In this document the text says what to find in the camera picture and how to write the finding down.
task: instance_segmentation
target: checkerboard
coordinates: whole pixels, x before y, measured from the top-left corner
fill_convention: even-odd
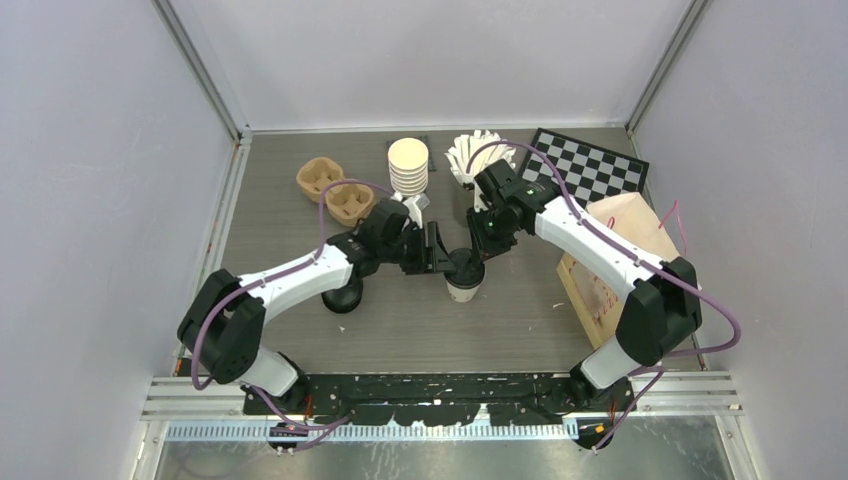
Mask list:
[[[645,188],[647,162],[541,128],[536,131],[532,144],[548,154],[568,191],[583,208],[619,193],[641,193]],[[531,182],[548,177],[556,185],[551,169],[530,152],[518,174]]]

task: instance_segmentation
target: paper bag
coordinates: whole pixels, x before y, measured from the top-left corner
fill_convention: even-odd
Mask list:
[[[639,193],[608,197],[590,204],[586,210],[604,224],[614,218],[615,233],[665,261],[680,256],[665,228],[658,228],[659,218]],[[624,308],[623,299],[567,252],[557,266],[557,273],[592,347],[597,349],[615,333]]]

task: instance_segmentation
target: brown cup carrier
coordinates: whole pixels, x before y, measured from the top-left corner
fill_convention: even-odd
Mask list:
[[[313,202],[321,198],[321,190],[344,179],[344,170],[327,157],[313,158],[297,172],[297,184]],[[374,191],[366,185],[339,185],[327,192],[330,215],[346,227],[355,227],[374,207]]]

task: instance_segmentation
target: white wall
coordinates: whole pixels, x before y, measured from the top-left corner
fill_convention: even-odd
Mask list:
[[[0,65],[0,478],[126,478],[232,145],[150,2],[0,2]]]
[[[622,123],[689,0],[175,4],[268,130]]]
[[[701,282],[741,317],[715,360],[776,478],[848,472],[846,24],[838,0],[714,2],[637,132],[654,200],[680,199]]]

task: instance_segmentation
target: gray wooden table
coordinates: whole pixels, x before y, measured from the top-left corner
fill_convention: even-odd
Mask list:
[[[257,135],[227,241],[223,266],[234,274],[265,270],[304,255],[319,239],[316,204],[297,187],[297,170],[326,156],[348,178],[389,185],[386,142],[429,136],[438,170],[430,173],[431,205],[448,251],[469,246],[457,220],[458,186],[443,153],[458,131]],[[501,130],[530,141],[533,130]],[[633,154],[621,129],[563,133]],[[523,152],[516,160],[522,161]],[[327,215],[329,235],[344,228]],[[486,280],[467,304],[453,302],[441,275],[406,276],[385,265],[365,280],[361,305],[346,315],[329,312],[320,297],[286,311],[265,327],[263,342],[313,373],[567,371],[591,350],[555,268],[562,252],[519,234],[518,245],[486,264]],[[696,368],[694,359],[671,367]]]

